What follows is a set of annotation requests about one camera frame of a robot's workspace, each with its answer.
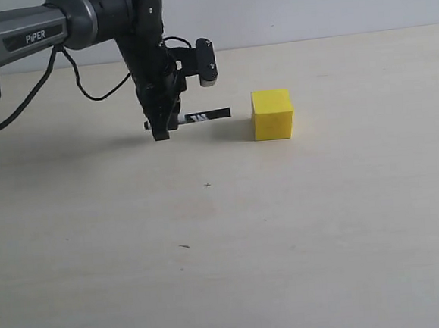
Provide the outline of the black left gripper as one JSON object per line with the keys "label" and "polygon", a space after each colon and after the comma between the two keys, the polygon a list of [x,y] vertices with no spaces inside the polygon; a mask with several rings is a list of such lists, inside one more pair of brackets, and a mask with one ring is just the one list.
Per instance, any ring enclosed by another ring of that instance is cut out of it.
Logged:
{"label": "black left gripper", "polygon": [[147,121],[144,129],[156,142],[168,140],[179,128],[180,94],[186,81],[180,78],[176,59],[169,48],[147,49],[130,55],[132,79]]}

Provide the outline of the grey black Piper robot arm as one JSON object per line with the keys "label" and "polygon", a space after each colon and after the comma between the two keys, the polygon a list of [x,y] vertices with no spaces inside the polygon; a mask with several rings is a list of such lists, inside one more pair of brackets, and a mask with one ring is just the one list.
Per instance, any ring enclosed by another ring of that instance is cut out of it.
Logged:
{"label": "grey black Piper robot arm", "polygon": [[57,53],[114,40],[153,138],[167,140],[183,88],[163,41],[162,5],[162,0],[45,0],[36,7],[0,11],[0,69],[44,49],[52,50],[42,79],[0,123],[0,130],[15,121],[42,88]]}

